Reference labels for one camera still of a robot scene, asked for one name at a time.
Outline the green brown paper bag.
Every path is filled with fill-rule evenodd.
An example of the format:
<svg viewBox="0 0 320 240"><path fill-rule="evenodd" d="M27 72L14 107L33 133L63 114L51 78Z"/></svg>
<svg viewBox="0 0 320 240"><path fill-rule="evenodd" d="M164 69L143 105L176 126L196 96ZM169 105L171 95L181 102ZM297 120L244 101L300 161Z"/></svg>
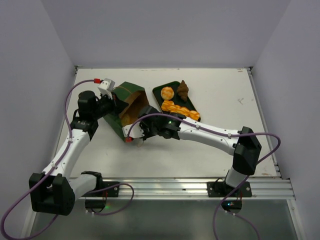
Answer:
<svg viewBox="0 0 320 240"><path fill-rule="evenodd" d="M121 117L124 114L129 114L132 117L136 117L138 119L138 115L140 110L149 105L149 101L147 98L147 94L145 88L136 85L131 82L123 82L122 84L116 86L112 93L116 94L116 96L121 100L126 102L126 108L119 115L107 114L104 116L104 120L108 123L108 125L113 129L113 131L118 135L118 137L124 141L124 135L122 131L122 123Z"/></svg>

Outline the orange twisted fake bread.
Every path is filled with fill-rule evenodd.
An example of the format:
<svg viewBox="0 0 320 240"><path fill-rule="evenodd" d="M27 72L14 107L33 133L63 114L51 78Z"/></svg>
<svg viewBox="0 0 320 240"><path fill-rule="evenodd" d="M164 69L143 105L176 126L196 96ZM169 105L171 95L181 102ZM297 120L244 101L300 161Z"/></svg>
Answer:
<svg viewBox="0 0 320 240"><path fill-rule="evenodd" d="M200 113L197 112L196 110L189 110L184 106L175 104L171 100L165 100L161 105L161 110L164 112L177 113L180 115L184 115L195 121L198 121L200 119Z"/></svg>

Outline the brown fake croissant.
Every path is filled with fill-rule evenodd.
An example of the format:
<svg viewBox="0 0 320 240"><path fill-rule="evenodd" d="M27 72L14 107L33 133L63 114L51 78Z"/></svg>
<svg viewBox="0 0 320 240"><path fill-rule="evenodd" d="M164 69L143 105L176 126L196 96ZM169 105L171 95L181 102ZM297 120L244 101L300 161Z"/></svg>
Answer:
<svg viewBox="0 0 320 240"><path fill-rule="evenodd" d="M187 102L189 88L184 80L181 81L176 92L182 101Z"/></svg>

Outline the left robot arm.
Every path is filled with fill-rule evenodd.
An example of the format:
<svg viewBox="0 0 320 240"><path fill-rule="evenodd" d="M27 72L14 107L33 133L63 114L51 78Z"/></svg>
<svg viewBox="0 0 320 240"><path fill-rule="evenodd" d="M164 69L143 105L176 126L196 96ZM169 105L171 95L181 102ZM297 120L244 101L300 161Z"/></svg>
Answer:
<svg viewBox="0 0 320 240"><path fill-rule="evenodd" d="M99 172L84 171L79 177L70 178L75 163L99 126L98 120L114 112L116 106L111 96L98 98L90 90L78 95L77 104L62 147L41 173L33 173L29 178L31 206L35 212L67 216L82 196L118 195L120 183L104 182Z"/></svg>

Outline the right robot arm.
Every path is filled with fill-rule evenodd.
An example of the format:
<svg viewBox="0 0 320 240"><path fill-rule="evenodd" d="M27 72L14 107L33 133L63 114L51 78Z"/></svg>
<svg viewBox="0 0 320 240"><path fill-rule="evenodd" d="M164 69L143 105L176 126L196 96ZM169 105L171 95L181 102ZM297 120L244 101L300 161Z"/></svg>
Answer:
<svg viewBox="0 0 320 240"><path fill-rule="evenodd" d="M252 176L258 164L262 146L249 127L232 130L210 126L181 113L161 113L152 106L143 108L138 116L144 139L160 136L165 139L185 140L219 149L232 156L223 192L235 196L246 177Z"/></svg>

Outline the round yellow fake bun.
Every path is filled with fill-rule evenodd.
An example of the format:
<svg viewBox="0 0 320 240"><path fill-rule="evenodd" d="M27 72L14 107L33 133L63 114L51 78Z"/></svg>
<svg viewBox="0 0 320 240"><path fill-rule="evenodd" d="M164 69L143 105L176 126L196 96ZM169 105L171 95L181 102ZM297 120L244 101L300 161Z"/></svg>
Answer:
<svg viewBox="0 0 320 240"><path fill-rule="evenodd" d="M160 91L160 96L164 101L170 101L174 97L174 95L174 90L169 86L163 87Z"/></svg>

